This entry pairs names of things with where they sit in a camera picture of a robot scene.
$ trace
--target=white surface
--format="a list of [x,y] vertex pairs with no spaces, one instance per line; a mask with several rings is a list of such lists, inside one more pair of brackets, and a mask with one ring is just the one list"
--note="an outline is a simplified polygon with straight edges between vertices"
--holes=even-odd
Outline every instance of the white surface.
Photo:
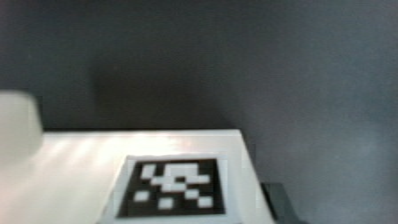
[[0,223],[96,223],[126,156],[222,153],[245,224],[270,224],[238,131],[46,133],[41,150],[0,170]]
[[32,155],[41,139],[35,100],[19,91],[0,91],[0,167]]

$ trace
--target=white table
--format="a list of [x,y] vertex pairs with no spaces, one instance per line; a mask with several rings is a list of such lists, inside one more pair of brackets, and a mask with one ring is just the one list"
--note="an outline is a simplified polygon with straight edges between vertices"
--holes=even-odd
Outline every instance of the white table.
[[242,223],[272,224],[238,130],[44,133],[41,148],[0,165],[0,223],[98,223],[126,156],[215,152],[234,176]]

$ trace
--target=black object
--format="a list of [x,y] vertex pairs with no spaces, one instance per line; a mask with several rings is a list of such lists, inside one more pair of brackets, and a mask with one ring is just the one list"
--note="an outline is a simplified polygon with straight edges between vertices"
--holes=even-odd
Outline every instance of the black object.
[[[197,174],[210,176],[210,183],[190,184],[186,182],[185,177],[176,177],[174,182],[186,183],[186,190],[181,190],[179,192],[163,192],[160,186],[153,186],[149,184],[149,180],[142,179],[140,175],[144,166],[156,166],[155,176],[162,178],[165,176],[165,167],[172,164],[186,163],[197,164]],[[199,191],[199,197],[211,197],[213,205],[210,207],[199,207],[199,198],[185,199],[185,193],[190,189]],[[146,191],[149,196],[147,200],[135,202],[133,195],[139,191]],[[172,208],[165,210],[158,209],[158,203],[162,198],[169,198],[174,204]],[[217,160],[199,159],[137,162],[128,182],[117,218],[211,214],[226,214]]]
[[297,217],[282,184],[261,183],[261,189],[277,224],[307,224]]

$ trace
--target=dark gray background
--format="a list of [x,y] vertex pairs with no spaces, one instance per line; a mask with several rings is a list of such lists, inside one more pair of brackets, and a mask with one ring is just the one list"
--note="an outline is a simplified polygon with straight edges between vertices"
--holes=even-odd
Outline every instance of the dark gray background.
[[393,0],[0,2],[46,129],[240,128],[314,224],[398,223],[396,74]]

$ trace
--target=black square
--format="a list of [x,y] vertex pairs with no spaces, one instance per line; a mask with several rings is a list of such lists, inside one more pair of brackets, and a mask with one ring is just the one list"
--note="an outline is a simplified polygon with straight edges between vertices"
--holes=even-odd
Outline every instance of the black square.
[[217,159],[137,161],[117,218],[226,214]]

